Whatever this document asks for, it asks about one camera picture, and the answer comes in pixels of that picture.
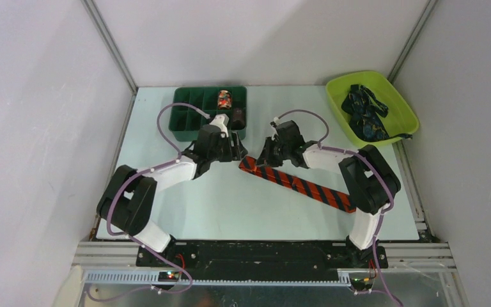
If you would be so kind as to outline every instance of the red and black striped cloth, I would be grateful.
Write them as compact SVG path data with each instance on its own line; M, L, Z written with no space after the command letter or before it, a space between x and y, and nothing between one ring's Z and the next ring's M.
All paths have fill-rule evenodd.
M357 207L350 201L349 195L345 193L314 184L270 167L257 167L255 162L255 158L246 155L242 159L239 168L242 171L282 185L347 213L353 213L357 210Z

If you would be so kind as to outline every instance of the table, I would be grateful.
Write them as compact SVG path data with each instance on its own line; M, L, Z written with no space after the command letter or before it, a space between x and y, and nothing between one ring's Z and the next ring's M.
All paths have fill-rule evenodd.
M147 168L176 157L176 152L157 131L156 118L163 106L172 102L176 88L140 88L121 146L117 166ZM247 87L247 136L243 144L249 155L258 157L265 137L272 134L269 123L291 109L308 109L323 116L330 134L328 146L357 148L349 142L328 105L323 86ZM161 118L168 130L168 110ZM324 125L308 114L293 113L306 141L319 139ZM185 148L188 143L179 143ZM392 146L379 148L402 185L402 173ZM294 168L289 162L280 170L347 193L343 177L319 169ZM394 199L394 209L385 216L381 240L418 240L410 200L402 190ZM238 169L238 162L212 164L210 171L194 181L156 193L151 219L178 239L205 240L344 240L353 227L352 214L339 211L285 187ZM112 237L101 220L96 238Z

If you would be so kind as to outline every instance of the green crate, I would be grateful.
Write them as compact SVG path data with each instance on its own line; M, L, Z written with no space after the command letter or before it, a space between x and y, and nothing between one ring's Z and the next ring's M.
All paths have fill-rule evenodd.
M366 142L359 139L349 126L351 116L341 109L341 104L349 94L351 85L353 84L361 84L369 88L379 101L389 107L387 117L380 117L380 119L390 136L401 133L413 134L417 131L419 128L417 116L400 93L396 91L394 86L382 74L374 71L365 71L344 75L329 81L326 90L329 97L329 104L336 116L336 120L343 132L347 135L347 138L356 147L362 148L368 144L375 146L388 145L401 140L401 138L384 139L377 142Z
M243 86L205 86L197 88L177 88L174 92L173 102L184 102L200 108L210 116L227 114L229 118L228 128L232 122L232 109L218 110L217 95L219 91L227 90L232 95L232 109L241 107L245 112L245 123L247 126L247 89ZM168 129L174 134L179 142L191 142L196 140L200 127L208 123L208 120L198 114L195 110L184 107L172 107L170 111L170 122ZM240 139L246 138L246 128L235 130Z

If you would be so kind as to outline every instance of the white wall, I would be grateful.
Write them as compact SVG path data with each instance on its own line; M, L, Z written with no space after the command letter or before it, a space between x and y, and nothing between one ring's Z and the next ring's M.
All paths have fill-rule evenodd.
M0 306L51 305L129 101L80 1L0 1Z
M99 0L139 86L388 74L426 0Z
M491 306L491 1L440 1L396 87L421 120L406 149L432 228L471 306Z

